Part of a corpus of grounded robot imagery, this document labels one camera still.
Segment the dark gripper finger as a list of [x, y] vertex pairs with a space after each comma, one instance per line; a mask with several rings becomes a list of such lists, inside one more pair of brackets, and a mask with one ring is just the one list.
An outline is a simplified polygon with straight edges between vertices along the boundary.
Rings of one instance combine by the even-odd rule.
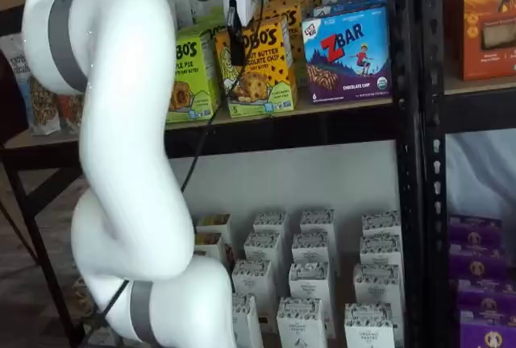
[[230, 3], [227, 12], [227, 32], [230, 40], [231, 63], [234, 66], [244, 66], [245, 64], [246, 55], [242, 29], [237, 5]]

